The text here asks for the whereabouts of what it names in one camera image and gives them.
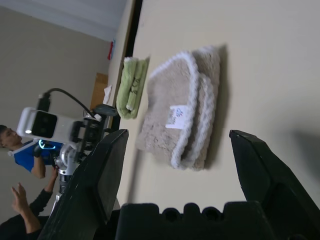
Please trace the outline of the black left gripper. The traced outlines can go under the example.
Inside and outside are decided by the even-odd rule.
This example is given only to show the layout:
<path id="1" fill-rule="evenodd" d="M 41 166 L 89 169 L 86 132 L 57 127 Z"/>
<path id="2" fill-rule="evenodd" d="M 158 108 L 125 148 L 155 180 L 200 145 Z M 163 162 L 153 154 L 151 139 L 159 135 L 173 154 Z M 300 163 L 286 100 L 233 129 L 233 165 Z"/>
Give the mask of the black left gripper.
<path id="1" fill-rule="evenodd" d="M 116 108 L 106 104 L 97 105 L 93 112 L 101 115 L 100 119 L 84 117 L 83 120 L 73 123 L 73 142 L 75 143 L 76 157 L 84 157 L 85 151 L 92 151 L 105 134 L 105 123 L 108 118 L 118 115 Z"/>

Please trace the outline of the bare person hand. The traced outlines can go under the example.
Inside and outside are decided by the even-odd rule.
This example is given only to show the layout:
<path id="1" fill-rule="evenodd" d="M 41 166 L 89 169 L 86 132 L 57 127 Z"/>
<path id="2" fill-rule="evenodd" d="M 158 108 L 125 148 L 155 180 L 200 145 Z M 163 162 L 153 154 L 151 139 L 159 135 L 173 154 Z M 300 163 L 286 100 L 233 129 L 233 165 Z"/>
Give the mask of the bare person hand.
<path id="1" fill-rule="evenodd" d="M 44 190 L 47 193 L 52 193 L 53 192 L 53 189 L 54 189 L 58 174 L 59 174 L 59 168 L 58 167 L 53 167 L 52 171 L 51 171 L 51 176 L 50 176 L 49 181 L 48 181 L 48 184 L 44 188 Z"/>
<path id="2" fill-rule="evenodd" d="M 16 188 L 11 188 L 11 191 L 14 197 L 12 203 L 13 209 L 22 216 L 25 222 L 30 222 L 32 212 L 27 201 L 25 188 L 19 182 Z"/>

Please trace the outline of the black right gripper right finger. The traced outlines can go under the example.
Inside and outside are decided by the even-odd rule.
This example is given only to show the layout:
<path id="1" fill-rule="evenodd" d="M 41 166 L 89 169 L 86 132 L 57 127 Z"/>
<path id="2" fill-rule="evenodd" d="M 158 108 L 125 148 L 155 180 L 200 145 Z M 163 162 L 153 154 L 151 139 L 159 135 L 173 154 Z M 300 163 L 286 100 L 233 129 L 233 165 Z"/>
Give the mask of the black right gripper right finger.
<path id="1" fill-rule="evenodd" d="M 247 201 L 258 202 L 279 240 L 318 240 L 320 210 L 294 175 L 257 136 L 229 132 L 238 179 Z"/>

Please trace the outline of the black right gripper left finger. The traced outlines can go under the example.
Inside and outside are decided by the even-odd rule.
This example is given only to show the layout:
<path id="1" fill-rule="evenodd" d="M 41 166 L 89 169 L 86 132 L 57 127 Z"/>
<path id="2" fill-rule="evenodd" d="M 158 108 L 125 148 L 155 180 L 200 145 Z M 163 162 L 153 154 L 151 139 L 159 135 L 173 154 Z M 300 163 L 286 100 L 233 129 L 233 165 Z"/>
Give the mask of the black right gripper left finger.
<path id="1" fill-rule="evenodd" d="M 92 240 L 111 217 L 122 177 L 129 132 L 105 136 L 75 170 L 39 234 L 40 240 Z"/>

